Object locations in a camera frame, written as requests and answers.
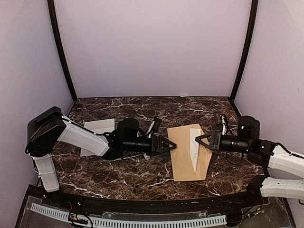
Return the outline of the cream decorated letter paper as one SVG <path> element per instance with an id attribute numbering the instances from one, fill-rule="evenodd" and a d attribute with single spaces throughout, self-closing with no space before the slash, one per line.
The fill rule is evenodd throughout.
<path id="1" fill-rule="evenodd" d="M 190 159 L 194 174 L 197 176 L 200 172 L 200 144 L 196 138 L 202 136 L 202 130 L 190 128 Z"/>

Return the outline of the brown paper envelope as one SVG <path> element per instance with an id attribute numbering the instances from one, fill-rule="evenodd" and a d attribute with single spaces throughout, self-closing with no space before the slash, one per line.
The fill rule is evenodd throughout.
<path id="1" fill-rule="evenodd" d="M 175 182 L 202 181 L 206 179 L 212 151 L 200 145 L 200 172 L 196 176 L 190 159 L 190 128 L 201 129 L 199 124 L 168 128 L 168 138 L 177 145 L 171 150 L 171 164 Z"/>

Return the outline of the grey paper sheet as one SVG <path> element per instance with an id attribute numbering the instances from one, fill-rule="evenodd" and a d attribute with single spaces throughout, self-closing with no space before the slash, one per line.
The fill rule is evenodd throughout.
<path id="1" fill-rule="evenodd" d="M 106 120 L 98 120 L 98 121 L 91 121 L 91 122 L 84 122 L 84 126 L 79 126 L 78 128 L 82 129 L 85 132 L 95 134 L 99 137 L 101 137 L 104 141 L 108 143 L 108 140 L 106 139 L 106 136 L 111 133 L 114 130 L 115 121 L 113 119 L 106 119 Z M 104 149 L 101 153 L 93 153 L 91 151 L 85 150 L 81 148 L 80 156 L 100 156 L 102 157 L 107 150 L 109 149 L 109 146 L 107 146 L 106 149 Z"/>

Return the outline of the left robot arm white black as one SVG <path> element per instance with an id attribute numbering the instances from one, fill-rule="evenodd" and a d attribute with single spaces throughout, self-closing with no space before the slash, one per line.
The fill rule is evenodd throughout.
<path id="1" fill-rule="evenodd" d="M 177 145 L 155 133 L 161 124 L 155 117 L 147 131 L 140 128 L 134 118 L 125 118 L 112 132 L 95 133 L 62 114 L 59 107 L 53 106 L 27 125 L 27 145 L 25 153 L 34 161 L 48 192 L 48 199 L 57 207 L 67 203 L 67 196 L 60 191 L 51 153 L 56 142 L 64 142 L 87 150 L 95 156 L 112 161 L 123 156 L 124 152 L 145 153 L 149 156 L 170 152 Z"/>

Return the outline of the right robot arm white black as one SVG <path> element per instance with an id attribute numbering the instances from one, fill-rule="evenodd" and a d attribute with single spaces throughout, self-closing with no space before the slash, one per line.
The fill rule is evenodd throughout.
<path id="1" fill-rule="evenodd" d="M 216 115 L 216 124 L 221 124 L 220 132 L 197 136 L 195 141 L 211 151 L 238 152 L 261 166 L 281 170 L 298 177 L 297 180 L 276 179 L 268 174 L 255 176 L 247 186 L 242 201 L 253 206 L 261 197 L 280 197 L 304 200 L 304 156 L 287 149 L 279 142 L 260 139 L 260 122 L 252 116 L 238 119 L 237 134 L 232 135 L 224 115 Z"/>

